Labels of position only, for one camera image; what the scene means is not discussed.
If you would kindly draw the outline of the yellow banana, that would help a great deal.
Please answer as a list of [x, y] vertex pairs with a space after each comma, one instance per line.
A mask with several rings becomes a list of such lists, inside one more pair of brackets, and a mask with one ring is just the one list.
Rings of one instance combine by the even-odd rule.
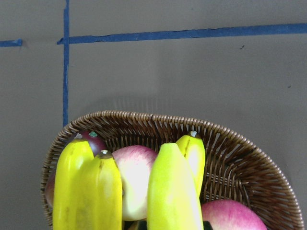
[[190, 131], [180, 137], [176, 144], [191, 167], [197, 195], [200, 196], [206, 162], [204, 143], [197, 131]]
[[162, 144], [147, 192], [149, 230], [201, 230], [201, 205], [187, 160], [176, 143]]
[[76, 229], [122, 229], [122, 180], [110, 151], [101, 151], [85, 165], [81, 184]]
[[75, 230], [79, 173], [84, 164], [94, 159], [89, 142], [74, 139], [59, 156], [54, 185], [52, 224], [54, 230]]

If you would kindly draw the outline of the brown wicker basket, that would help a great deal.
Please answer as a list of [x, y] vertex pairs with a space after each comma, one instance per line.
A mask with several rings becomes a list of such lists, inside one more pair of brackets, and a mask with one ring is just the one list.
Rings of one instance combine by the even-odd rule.
[[195, 118], [106, 110], [69, 122], [55, 137], [42, 167], [40, 190], [67, 141], [79, 131], [94, 131], [110, 150], [145, 145], [159, 150], [195, 130], [206, 149], [200, 200], [232, 199], [252, 209], [269, 230], [304, 230], [307, 225], [287, 178], [272, 159], [243, 135]]

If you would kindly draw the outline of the pink white apple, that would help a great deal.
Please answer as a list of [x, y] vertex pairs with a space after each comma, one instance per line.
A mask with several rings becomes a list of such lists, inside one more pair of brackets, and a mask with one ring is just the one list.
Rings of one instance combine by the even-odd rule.
[[133, 145], [118, 149], [112, 155], [122, 179], [122, 219], [146, 218], [149, 176], [157, 153], [148, 147]]

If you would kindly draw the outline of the red green mango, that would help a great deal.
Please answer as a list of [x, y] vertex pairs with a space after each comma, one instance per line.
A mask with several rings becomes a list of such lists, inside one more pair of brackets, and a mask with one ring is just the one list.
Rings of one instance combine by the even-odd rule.
[[[106, 150], [105, 142], [94, 131], [84, 130], [78, 132], [77, 134], [74, 134], [71, 138], [69, 138], [65, 146], [74, 139], [87, 140], [94, 156], [100, 153], [101, 150]], [[45, 198], [50, 207], [53, 207], [55, 175], [56, 175], [56, 167], [51, 172], [45, 187]]]

